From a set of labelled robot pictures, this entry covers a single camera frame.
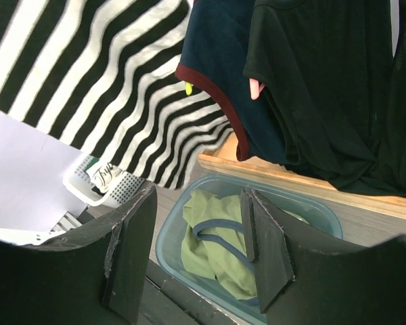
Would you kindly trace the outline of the blue plastic tub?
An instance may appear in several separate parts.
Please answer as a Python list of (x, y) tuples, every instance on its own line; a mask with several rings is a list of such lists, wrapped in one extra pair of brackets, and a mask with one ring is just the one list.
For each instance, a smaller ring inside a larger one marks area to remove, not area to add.
[(187, 228), (183, 208), (191, 198), (191, 192), (206, 190), (223, 198), (240, 194), (246, 186), (256, 188), (283, 210), (304, 217), (313, 227), (337, 238), (343, 237), (342, 226), (336, 214), (315, 199), (256, 181), (227, 175), (209, 175), (191, 183), (173, 206), (156, 240), (156, 258), (165, 272), (243, 321), (249, 324), (266, 324), (266, 317), (257, 307), (238, 301), (216, 280), (188, 272), (181, 258), (181, 243)]

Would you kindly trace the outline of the pink hanger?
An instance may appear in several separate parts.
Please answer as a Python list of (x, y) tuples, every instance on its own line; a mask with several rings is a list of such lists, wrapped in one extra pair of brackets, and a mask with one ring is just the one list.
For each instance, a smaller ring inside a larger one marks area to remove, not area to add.
[(250, 97), (252, 100), (257, 100), (265, 88), (265, 84), (256, 79), (249, 79)]

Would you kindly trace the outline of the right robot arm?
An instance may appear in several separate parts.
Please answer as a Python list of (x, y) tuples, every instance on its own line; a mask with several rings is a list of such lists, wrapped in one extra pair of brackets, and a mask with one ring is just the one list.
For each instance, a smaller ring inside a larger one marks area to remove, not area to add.
[[(0, 324), (226, 324), (192, 291), (172, 298), (147, 277), (156, 203), (146, 186), (67, 232), (0, 228)], [(252, 188), (240, 207), (269, 324), (406, 324), (406, 234), (352, 244)]]

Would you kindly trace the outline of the striped tank top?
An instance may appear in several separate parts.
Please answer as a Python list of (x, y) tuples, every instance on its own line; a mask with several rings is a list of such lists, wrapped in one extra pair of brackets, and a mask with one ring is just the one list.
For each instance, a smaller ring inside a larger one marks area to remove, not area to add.
[(231, 125), (176, 74), (188, 1), (0, 1), (0, 111), (168, 189)]

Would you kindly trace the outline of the black tank top on pink hanger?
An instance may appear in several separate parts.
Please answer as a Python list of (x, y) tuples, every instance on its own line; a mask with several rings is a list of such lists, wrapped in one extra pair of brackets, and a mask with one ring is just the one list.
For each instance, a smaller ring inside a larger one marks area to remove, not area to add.
[(257, 1), (244, 74), (264, 84), (288, 164), (406, 197), (406, 1)]

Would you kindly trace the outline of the white laundry basket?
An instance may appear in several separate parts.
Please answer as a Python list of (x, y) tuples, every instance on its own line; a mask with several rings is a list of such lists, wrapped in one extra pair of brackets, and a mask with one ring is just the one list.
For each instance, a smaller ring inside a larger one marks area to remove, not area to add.
[(85, 173), (86, 167), (93, 160), (92, 156), (82, 155), (65, 172), (62, 183), (66, 189), (92, 207), (104, 205), (113, 209), (124, 204), (143, 185), (144, 179), (124, 172), (105, 194), (98, 194), (93, 190), (94, 184)]

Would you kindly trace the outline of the wooden clothes rack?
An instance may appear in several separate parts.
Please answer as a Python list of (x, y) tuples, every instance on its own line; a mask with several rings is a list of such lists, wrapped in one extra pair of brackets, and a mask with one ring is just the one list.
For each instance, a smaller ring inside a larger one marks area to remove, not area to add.
[(297, 175), (285, 170), (282, 166), (257, 157), (240, 162), (236, 159), (237, 144), (236, 136), (231, 134), (218, 150), (199, 154), (198, 162), (205, 169), (219, 173), (275, 185), (309, 196), (406, 220), (406, 198), (340, 192), (326, 181)]

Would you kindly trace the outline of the navy maroon-trim tank top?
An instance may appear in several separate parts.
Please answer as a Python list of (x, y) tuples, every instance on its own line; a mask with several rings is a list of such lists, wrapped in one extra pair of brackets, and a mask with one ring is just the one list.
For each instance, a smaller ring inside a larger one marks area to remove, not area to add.
[(279, 123), (264, 97), (252, 100), (243, 74), (253, 7), (253, 1), (195, 1), (176, 75), (221, 107), (238, 139), (239, 161), (257, 156), (285, 165)]

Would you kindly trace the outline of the green tank top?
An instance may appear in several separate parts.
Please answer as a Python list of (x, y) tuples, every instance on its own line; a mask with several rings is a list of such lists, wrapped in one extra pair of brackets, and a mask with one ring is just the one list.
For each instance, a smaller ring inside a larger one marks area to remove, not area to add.
[(193, 275), (216, 280), (231, 296), (258, 305), (254, 267), (248, 261), (240, 197), (193, 190), (183, 206), (187, 227), (181, 260)]

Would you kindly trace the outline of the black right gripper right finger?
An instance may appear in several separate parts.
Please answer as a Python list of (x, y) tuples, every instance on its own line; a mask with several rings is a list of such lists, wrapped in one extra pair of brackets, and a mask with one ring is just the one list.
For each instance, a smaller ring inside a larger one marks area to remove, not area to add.
[(269, 324), (406, 324), (406, 234), (366, 247), (240, 196), (247, 258)]

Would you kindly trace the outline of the neon yellow hanger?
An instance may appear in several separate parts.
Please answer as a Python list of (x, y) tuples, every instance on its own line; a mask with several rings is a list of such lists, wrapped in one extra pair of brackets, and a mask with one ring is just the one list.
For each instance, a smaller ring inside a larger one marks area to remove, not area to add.
[(193, 85), (189, 82), (185, 82), (185, 93), (186, 95), (190, 96), (193, 92)]

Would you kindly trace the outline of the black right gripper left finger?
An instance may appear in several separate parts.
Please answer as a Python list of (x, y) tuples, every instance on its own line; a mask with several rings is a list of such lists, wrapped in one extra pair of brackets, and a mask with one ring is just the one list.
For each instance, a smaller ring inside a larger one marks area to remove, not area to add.
[(0, 324), (136, 324), (156, 214), (147, 185), (38, 246), (0, 241)]

